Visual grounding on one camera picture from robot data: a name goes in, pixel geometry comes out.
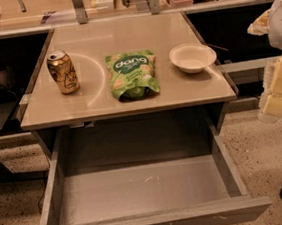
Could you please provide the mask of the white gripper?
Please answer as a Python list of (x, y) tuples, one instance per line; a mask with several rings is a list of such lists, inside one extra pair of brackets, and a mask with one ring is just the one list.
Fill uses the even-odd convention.
[[(251, 35), (269, 34), (272, 47), (282, 50), (282, 0), (275, 0), (270, 10), (264, 11), (247, 29)], [(259, 100), (258, 118), (264, 123), (275, 123), (282, 117), (282, 55), (267, 62), (264, 68), (263, 92)]]

